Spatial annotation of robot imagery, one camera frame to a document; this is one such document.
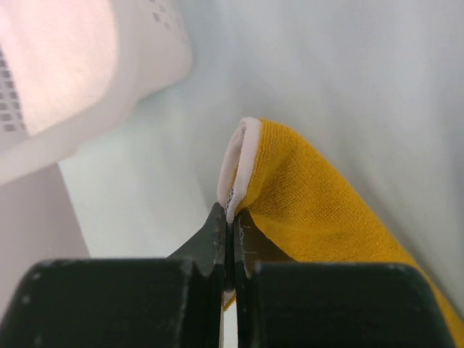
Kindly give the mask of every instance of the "white plastic basket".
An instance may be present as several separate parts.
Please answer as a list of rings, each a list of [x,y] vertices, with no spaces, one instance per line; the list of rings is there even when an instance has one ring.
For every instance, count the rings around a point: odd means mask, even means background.
[[[37,11],[48,16],[39,28]],[[68,157],[192,66],[176,0],[15,0],[0,5],[0,22],[0,185]],[[68,51],[28,46],[48,39]]]

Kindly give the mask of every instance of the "cloth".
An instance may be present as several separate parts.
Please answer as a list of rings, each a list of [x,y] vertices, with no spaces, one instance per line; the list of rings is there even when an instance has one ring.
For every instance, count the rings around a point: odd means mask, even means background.
[[[241,121],[225,153],[217,197],[228,223],[247,208],[257,227],[300,262],[401,262],[423,272],[339,172],[284,125]],[[464,347],[462,320],[429,283]]]

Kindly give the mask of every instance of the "white fabric edge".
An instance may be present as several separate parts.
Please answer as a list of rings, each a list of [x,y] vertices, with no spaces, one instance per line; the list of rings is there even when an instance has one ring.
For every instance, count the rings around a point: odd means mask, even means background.
[[[260,142],[261,125],[261,121],[253,117],[241,119],[225,151],[217,184],[217,201],[225,209],[227,223],[233,222],[237,207],[247,195]],[[237,174],[233,182],[236,167]]]

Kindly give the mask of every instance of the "light blue surface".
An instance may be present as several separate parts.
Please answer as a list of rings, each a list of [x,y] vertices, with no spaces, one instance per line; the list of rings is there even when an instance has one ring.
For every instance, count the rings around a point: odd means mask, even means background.
[[[164,256],[242,117],[312,142],[464,309],[464,3],[182,1],[191,76],[61,163],[98,256]]]

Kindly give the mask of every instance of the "yellow towel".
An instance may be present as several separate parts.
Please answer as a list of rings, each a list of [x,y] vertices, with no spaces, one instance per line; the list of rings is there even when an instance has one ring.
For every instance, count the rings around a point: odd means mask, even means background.
[[[295,260],[403,262],[420,269],[340,173],[284,125],[242,120],[217,194],[229,220],[248,208],[257,227]],[[464,347],[464,322],[431,287],[457,345]]]

